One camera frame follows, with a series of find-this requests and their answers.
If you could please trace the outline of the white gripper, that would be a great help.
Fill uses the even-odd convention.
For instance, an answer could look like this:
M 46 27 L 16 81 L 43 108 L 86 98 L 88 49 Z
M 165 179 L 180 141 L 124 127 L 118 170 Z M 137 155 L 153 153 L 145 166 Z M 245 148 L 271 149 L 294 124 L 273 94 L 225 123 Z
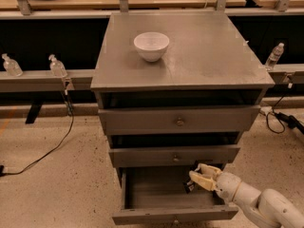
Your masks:
M 222 172 L 219 168 L 204 163 L 199 164 L 199 170 L 200 173 L 189 172 L 191 181 L 207 191 L 214 191 L 216 187 L 217 195 L 225 202 L 233 200 L 241 183 L 241 178 L 228 172 Z

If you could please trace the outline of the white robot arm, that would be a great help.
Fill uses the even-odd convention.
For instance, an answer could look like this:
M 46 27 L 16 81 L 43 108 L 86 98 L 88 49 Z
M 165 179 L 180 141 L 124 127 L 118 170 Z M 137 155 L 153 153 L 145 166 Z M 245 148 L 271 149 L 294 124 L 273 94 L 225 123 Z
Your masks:
M 234 203 L 259 228 L 304 228 L 304 215 L 274 189 L 259 191 L 240 177 L 204 163 L 191 170 L 189 177 L 225 202 Z

